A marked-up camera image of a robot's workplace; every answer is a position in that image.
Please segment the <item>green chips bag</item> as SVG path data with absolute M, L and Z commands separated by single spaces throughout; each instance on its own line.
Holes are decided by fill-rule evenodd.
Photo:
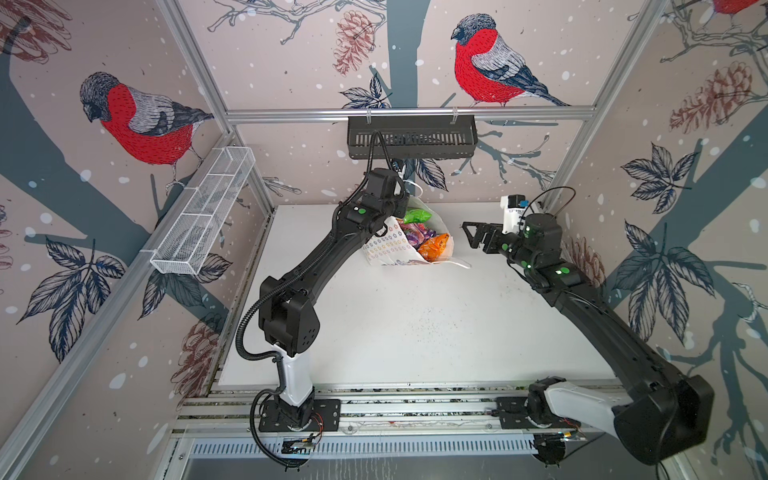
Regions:
M 408 209 L 402 218 L 403 224 L 424 224 L 432 218 L 433 214 L 421 208 Z

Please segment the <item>purple candy packet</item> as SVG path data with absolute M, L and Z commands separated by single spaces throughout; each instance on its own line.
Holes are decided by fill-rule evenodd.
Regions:
M 420 249 L 424 244 L 434 248 L 443 247 L 450 238 L 448 233 L 438 233 L 422 223 L 405 224 L 404 232 L 408 243 L 416 249 Z

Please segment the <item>white printed paper bag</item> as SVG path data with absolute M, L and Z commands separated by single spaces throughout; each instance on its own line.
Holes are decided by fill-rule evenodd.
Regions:
M 423 260 L 417 249 L 408 243 L 404 232 L 405 224 L 402 223 L 402 219 L 391 216 L 385 220 L 385 231 L 374 235 L 363 246 L 363 252 L 368 263 L 372 266 L 453 264 L 461 268 L 470 269 L 471 265 L 469 263 L 454 256 L 454 237 L 449 233 L 448 227 L 442 218 L 421 200 L 419 194 L 409 197 L 407 210 L 411 208 L 421 208 L 430 211 L 433 216 L 424 225 L 438 233 L 448 233 L 451 236 L 447 257 L 434 263 Z

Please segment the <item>orange snack packet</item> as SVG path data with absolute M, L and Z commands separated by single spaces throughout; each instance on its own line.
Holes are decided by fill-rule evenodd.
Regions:
M 426 239 L 417 249 L 423 260 L 434 263 L 447 257 L 451 236 L 448 233 Z

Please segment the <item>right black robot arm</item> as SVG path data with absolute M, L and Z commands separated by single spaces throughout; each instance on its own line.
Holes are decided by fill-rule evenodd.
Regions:
M 563 258 L 562 228 L 553 215 L 530 214 L 515 231 L 482 222 L 465 222 L 462 229 L 471 248 L 501 254 L 508 266 L 520 266 L 522 279 L 579 329 L 625 390 L 609 395 L 547 377 L 528 388 L 532 423 L 585 423 L 616 438 L 649 466 L 705 441 L 713 388 L 653 352 L 600 298 L 586 275 Z

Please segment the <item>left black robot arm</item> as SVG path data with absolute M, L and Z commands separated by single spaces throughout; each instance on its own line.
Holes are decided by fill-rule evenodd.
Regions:
M 363 190 L 334 210 L 323 241 L 293 270 L 262 282 L 260 294 L 268 300 L 259 308 L 258 326 L 267 343 L 282 355 L 278 404 L 285 414 L 301 422 L 311 414 L 314 385 L 306 352 L 320 332 L 315 311 L 320 294 L 342 265 L 384 232 L 386 220 L 403 214 L 407 205 L 408 192 L 399 174 L 388 168 L 373 169 Z

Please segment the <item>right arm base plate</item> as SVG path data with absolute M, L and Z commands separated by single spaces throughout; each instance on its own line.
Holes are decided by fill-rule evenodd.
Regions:
M 580 430 L 576 420 L 556 416 L 537 396 L 498 397 L 493 415 L 504 430 L 522 429 L 570 429 Z

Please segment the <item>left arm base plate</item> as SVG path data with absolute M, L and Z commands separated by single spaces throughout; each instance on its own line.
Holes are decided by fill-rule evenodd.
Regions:
M 260 433 L 336 432 L 341 417 L 338 399 L 309 398 L 300 406 L 269 398 L 257 408 Z

